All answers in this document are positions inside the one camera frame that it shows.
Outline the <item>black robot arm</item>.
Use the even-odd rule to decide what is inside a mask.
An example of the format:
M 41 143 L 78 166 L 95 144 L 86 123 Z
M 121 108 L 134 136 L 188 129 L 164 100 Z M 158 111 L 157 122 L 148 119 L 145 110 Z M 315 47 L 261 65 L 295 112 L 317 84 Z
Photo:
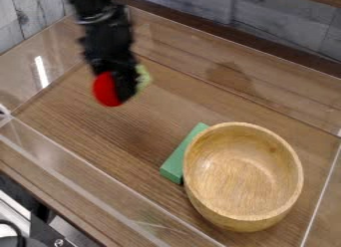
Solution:
M 85 30 L 79 43 L 95 75 L 95 98 L 105 106 L 118 107 L 138 94 L 142 83 L 140 62 L 132 51 L 134 33 L 128 8 L 114 0 L 70 3 Z

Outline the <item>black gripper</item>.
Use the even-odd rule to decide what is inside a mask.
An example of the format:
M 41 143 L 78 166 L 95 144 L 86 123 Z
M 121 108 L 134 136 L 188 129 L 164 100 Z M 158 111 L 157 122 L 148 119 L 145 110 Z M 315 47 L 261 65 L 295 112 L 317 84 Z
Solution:
M 115 92 L 125 103 L 138 94 L 144 83 L 138 61 L 132 52 L 133 25 L 126 10 L 89 10 L 78 13 L 86 34 L 81 39 L 85 58 L 94 74 L 114 72 Z

